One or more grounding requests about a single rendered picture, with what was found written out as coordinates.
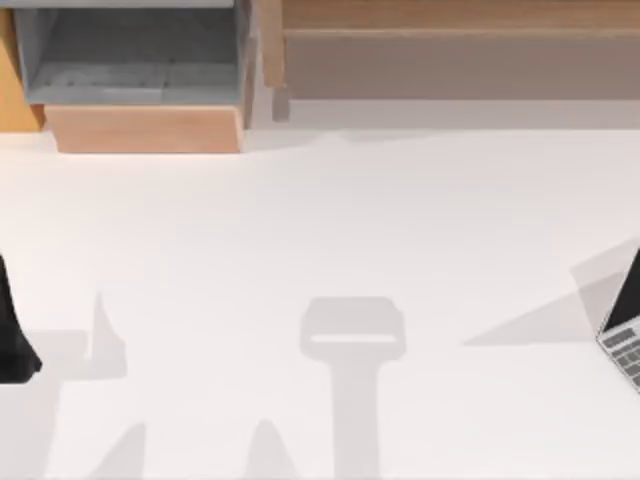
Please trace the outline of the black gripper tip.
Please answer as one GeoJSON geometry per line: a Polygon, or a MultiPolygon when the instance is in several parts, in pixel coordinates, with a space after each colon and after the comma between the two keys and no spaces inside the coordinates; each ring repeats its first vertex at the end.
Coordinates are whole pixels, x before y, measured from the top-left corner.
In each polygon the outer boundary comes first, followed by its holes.
{"type": "Polygon", "coordinates": [[[18,321],[6,264],[0,255],[0,385],[25,384],[42,366],[18,321]]]}

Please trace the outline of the grey open laptop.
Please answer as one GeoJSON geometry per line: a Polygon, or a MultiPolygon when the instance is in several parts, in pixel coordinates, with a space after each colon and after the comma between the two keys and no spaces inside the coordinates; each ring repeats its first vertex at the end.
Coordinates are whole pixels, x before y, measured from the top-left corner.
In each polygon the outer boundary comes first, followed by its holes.
{"type": "Polygon", "coordinates": [[[640,247],[631,261],[596,341],[640,394],[640,247]]]}

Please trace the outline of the wooden cupboard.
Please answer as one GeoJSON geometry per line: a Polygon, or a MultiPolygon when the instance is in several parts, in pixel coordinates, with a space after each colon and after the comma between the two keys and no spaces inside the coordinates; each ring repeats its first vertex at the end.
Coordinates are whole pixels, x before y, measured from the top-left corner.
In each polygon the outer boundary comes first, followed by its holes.
{"type": "Polygon", "coordinates": [[[0,133],[36,133],[44,123],[43,107],[25,100],[13,12],[0,8],[0,133]]]}

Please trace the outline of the pale wooden drawer front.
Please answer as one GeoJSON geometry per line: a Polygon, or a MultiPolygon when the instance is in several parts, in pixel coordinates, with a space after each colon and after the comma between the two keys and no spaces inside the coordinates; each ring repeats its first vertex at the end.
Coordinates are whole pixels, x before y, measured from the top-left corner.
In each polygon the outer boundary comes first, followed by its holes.
{"type": "Polygon", "coordinates": [[[245,114],[211,105],[47,105],[61,153],[238,153],[245,114]]]}

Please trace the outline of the open wooden shelf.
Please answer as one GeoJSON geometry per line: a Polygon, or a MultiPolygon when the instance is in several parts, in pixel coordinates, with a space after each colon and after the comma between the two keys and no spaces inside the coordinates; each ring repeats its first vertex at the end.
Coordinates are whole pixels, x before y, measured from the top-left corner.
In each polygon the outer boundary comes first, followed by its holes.
{"type": "Polygon", "coordinates": [[[640,99],[640,0],[255,0],[274,114],[308,101],[640,99]]]}

